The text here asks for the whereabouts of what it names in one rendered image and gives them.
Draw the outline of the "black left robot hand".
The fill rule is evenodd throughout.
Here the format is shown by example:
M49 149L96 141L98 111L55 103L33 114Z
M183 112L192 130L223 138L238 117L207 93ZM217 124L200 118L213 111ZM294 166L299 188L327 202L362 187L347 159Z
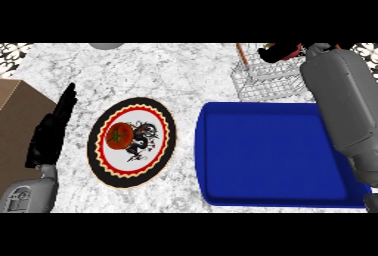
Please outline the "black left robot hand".
M76 103L76 84L71 83L59 98L54 112L45 116L36 127L27 153L27 168L36 168L43 164L57 164L64 145L65 128Z

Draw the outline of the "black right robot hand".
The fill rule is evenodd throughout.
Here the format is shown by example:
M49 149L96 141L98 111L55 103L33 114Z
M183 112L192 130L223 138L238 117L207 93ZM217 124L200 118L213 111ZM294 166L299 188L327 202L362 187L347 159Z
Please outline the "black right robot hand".
M269 48L257 50L260 58L268 63L277 63L281 60L294 58L302 51L300 43L274 43Z

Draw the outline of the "blue tray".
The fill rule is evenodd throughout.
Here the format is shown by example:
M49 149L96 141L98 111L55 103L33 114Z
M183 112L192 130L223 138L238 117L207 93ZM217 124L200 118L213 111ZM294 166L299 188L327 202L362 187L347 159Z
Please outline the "blue tray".
M207 103L195 169L204 199L219 206L362 208L371 193L313 103Z

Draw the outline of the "brown wooden cabinet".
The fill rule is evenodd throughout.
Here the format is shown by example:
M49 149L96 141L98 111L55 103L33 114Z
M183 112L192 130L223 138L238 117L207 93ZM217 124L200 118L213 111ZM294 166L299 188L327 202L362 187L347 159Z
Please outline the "brown wooden cabinet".
M25 168L30 141L55 102L23 80L0 79L0 185L39 176Z

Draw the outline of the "red tomato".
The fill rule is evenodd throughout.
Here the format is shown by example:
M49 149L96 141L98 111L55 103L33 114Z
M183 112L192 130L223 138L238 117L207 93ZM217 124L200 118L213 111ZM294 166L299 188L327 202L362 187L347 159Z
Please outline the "red tomato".
M133 128L127 123L116 123L107 133L107 145L111 149L126 149L133 141Z

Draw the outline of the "patterned round plate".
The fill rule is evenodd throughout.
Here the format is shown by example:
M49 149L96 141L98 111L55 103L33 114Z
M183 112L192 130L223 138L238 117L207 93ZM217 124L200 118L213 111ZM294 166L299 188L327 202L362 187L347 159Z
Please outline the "patterned round plate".
M133 141L126 149L107 145L111 126L127 123ZM88 140L88 161L96 178L126 189L148 182L166 167L176 147L176 123L166 106L145 97L117 103L101 115Z

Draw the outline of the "grey round object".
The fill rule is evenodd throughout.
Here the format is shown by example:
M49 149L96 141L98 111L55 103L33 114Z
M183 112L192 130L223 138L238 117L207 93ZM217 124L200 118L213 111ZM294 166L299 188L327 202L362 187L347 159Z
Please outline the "grey round object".
M124 43L89 43L89 45L98 50L113 50L124 45Z

